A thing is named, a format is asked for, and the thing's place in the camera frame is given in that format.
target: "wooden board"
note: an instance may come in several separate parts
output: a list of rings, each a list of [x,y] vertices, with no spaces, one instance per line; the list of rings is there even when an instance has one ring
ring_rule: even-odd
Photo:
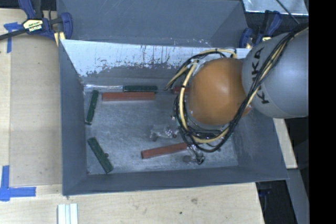
[[[38,186],[36,197],[0,202],[0,223],[56,223],[57,205],[73,203],[79,224],[264,223],[253,183],[71,197],[60,192],[61,185]]]

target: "blue tape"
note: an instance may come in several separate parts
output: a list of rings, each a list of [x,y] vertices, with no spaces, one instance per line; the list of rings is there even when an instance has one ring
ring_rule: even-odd
[[[35,197],[36,187],[9,187],[9,165],[2,167],[0,201],[9,201],[15,197]]]
[[[22,25],[18,24],[17,22],[4,24],[4,27],[9,33],[12,31],[23,29]],[[7,53],[10,53],[11,51],[12,51],[12,37],[9,37],[7,41]]]

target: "yellow cable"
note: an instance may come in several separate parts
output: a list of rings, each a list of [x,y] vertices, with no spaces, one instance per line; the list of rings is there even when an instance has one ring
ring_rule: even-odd
[[[193,61],[192,66],[191,66],[187,76],[185,77],[183,83],[182,83],[180,95],[178,96],[178,105],[179,105],[179,113],[180,113],[180,117],[181,117],[181,122],[182,122],[183,128],[185,128],[186,130],[188,130],[188,126],[186,124],[186,121],[185,121],[185,118],[184,118],[184,113],[183,113],[183,108],[184,108],[183,97],[184,97],[185,87],[188,84],[188,81],[189,81],[192,73],[194,72],[195,68],[196,68],[196,60]]]
[[[186,70],[188,69],[188,66],[185,66],[184,68],[182,68],[166,85],[166,89],[168,89],[171,84],[175,81],[175,79],[177,79],[179,76],[181,76]]]
[[[271,59],[270,59],[269,62],[267,63],[267,68],[266,68],[265,71],[262,73],[260,79],[263,79],[263,78],[266,76],[266,74],[269,72],[269,70],[270,70],[270,68],[273,66],[275,60],[279,58],[280,54],[281,54],[282,51],[284,50],[285,45],[286,45],[287,43],[291,42],[291,41],[292,41],[298,34],[300,34],[301,32],[303,32],[303,31],[305,31],[305,30],[307,30],[307,29],[309,29],[309,27],[307,27],[307,28],[305,28],[304,30],[302,30],[302,31],[300,31],[300,32],[298,32],[298,33],[296,33],[296,34],[295,34],[295,35],[294,35],[288,42],[281,44],[281,46],[275,51],[275,53],[272,55]],[[258,88],[252,93],[252,95],[250,96],[250,98],[249,98],[249,100],[248,100],[248,102],[247,102],[247,104],[246,104],[246,107],[248,107],[248,106],[251,104],[251,102],[252,102],[254,96],[256,95],[257,91],[259,90],[259,88],[260,88],[260,87],[258,87]],[[201,139],[201,138],[198,138],[198,137],[196,137],[196,136],[194,136],[194,135],[193,135],[193,138],[194,138],[194,140],[195,140],[196,142],[198,142],[198,143],[202,143],[202,144],[204,144],[204,143],[210,143],[210,142],[214,142],[214,141],[216,141],[216,140],[222,138],[224,135],[227,134],[228,130],[229,130],[229,128],[227,127],[227,128],[220,134],[220,135],[218,135],[218,136],[215,137],[215,138]]]

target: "clamp handle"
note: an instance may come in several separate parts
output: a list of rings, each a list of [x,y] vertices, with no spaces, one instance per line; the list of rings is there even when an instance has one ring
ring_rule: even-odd
[[[17,0],[26,15],[27,19],[43,18],[41,11],[41,0]]]

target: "blue clamp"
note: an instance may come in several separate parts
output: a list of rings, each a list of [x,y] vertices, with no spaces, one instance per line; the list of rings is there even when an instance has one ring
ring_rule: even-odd
[[[254,47],[259,44],[264,37],[271,37],[275,30],[279,28],[281,22],[282,15],[279,12],[266,10],[263,25],[259,27],[256,32],[251,28],[245,28],[239,40],[239,48],[246,48],[247,44]]]
[[[4,27],[9,33],[15,30],[23,29],[22,25],[18,24],[17,22],[4,24]],[[10,53],[11,51],[12,51],[12,37],[9,37],[7,41],[7,53]]]
[[[9,201],[15,197],[35,197],[36,187],[9,187],[9,165],[2,167],[0,201]]]
[[[18,0],[20,8],[26,13],[27,20],[21,24],[21,28],[16,31],[0,36],[0,40],[11,38],[16,35],[27,33],[29,35],[40,35],[55,41],[55,31],[53,24],[62,23],[65,38],[70,39],[72,35],[72,18],[69,13],[62,13],[60,18],[51,20],[43,18],[41,11],[41,0]]]

